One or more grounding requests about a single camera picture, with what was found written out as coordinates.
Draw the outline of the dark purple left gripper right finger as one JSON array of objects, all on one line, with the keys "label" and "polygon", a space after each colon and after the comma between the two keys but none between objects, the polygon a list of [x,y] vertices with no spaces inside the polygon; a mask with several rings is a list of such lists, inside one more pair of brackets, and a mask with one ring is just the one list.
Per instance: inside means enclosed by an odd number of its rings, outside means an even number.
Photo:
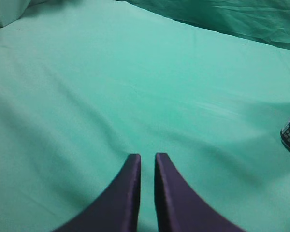
[{"label": "dark purple left gripper right finger", "polygon": [[160,232],[242,232],[185,181],[167,153],[155,157],[155,207]]}]

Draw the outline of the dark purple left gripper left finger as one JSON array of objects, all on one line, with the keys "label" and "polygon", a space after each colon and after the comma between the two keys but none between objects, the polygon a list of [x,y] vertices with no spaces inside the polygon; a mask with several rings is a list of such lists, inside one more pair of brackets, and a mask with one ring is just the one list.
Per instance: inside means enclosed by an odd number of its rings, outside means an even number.
[{"label": "dark purple left gripper left finger", "polygon": [[141,156],[129,154],[98,198],[56,232],[135,232],[141,193]]}]

